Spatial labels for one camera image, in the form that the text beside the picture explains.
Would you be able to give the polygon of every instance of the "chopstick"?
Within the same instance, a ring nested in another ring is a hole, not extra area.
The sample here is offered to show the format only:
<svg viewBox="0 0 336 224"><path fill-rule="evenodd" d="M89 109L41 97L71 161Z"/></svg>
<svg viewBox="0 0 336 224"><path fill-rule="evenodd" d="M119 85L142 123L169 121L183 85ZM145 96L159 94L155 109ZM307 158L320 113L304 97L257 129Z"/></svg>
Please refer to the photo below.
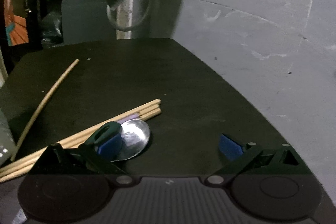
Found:
<svg viewBox="0 0 336 224"><path fill-rule="evenodd" d="M71 65L65 70L65 72L58 78L58 80L55 82L55 84L47 92L47 94L45 95L45 97L43 97L41 103L38 105L37 109L34 111L33 115L31 116L30 120L28 121L25 129L23 130L23 132L22 132L19 140L17 141L15 150L14 150L14 152L13 152L11 158L10 158L11 161L15 160L16 154L19 151L19 149L20 149L20 147L21 147L21 145L23 143L23 140L27 136L27 134L28 134L31 126L33 125L33 123L37 119L37 117L40 114L40 112L42 111L42 109L48 103L50 97L53 95L53 93L58 88L58 86L60 85L60 83L62 83L62 81L65 79L65 77L67 77L68 74L72 71L72 69L77 65L78 62L79 62L79 59L76 59L74 62L72 62Z"/></svg>
<svg viewBox="0 0 336 224"><path fill-rule="evenodd" d="M117 115L111 119L101 122L95 126L92 126L88 129L85 129L81 132L78 132L68 138L59 141L58 143L60 143L63 148L76 148L105 123L111 121L119 121L135 113L138 113L139 118L142 119L143 121L148 120L161 113L161 109L159 108L160 103L161 101L159 99L153 100L144 105L131 109L130 111L127 111L123 114ZM1 168L0 182L27 173L30 170L30 168L34 165L34 163L37 161L37 159L40 157L40 155L44 152L45 149L46 147Z"/></svg>

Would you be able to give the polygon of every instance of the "ribbed gray panel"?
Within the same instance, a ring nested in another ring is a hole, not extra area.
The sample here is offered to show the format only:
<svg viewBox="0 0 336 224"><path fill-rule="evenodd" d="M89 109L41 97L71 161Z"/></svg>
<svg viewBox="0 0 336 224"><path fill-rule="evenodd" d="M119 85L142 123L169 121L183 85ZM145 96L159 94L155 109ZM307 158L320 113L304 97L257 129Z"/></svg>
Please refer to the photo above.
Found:
<svg viewBox="0 0 336 224"><path fill-rule="evenodd" d="M198 178L143 178L119 189L96 215L78 224L262 224L239 210L225 191ZM315 224L307 219L297 224Z"/></svg>

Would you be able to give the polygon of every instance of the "table top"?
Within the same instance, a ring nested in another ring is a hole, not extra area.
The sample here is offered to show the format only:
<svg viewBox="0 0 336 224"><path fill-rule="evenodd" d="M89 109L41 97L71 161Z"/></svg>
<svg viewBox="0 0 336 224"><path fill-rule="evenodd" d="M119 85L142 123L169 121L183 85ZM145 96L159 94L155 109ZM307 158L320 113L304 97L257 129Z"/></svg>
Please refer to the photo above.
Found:
<svg viewBox="0 0 336 224"><path fill-rule="evenodd" d="M120 163L131 174L210 174L226 159L221 133L278 148L276 129L231 85L172 39L90 42L29 53L0 90L1 109L17 141L64 70L59 86L28 133L17 159L141 104L160 98L147 121L152 135L138 157Z"/></svg>

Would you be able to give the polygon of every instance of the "metal spoon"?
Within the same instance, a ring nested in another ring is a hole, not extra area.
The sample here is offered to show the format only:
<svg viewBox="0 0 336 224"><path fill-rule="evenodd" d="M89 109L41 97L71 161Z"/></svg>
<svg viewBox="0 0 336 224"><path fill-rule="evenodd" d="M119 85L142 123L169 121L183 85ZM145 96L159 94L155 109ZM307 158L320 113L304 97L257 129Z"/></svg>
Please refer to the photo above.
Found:
<svg viewBox="0 0 336 224"><path fill-rule="evenodd" d="M112 161L128 160L138 155L147 145L151 131L147 123L140 119L132 119L121 124L123 144L121 150Z"/></svg>

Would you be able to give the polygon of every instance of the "black circular cover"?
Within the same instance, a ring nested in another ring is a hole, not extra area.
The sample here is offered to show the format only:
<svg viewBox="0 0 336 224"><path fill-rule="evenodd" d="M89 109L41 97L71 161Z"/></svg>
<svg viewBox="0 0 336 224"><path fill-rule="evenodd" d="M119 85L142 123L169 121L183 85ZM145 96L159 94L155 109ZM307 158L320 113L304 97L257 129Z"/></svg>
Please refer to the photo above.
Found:
<svg viewBox="0 0 336 224"><path fill-rule="evenodd" d="M311 174L279 173L269 174L267 167L247 171L233 181L231 194L243 209L259 218L292 221L307 217L320 204L319 182Z"/></svg>
<svg viewBox="0 0 336 224"><path fill-rule="evenodd" d="M69 223L100 210L109 196L102 175L27 175L18 190L27 217L45 223Z"/></svg>

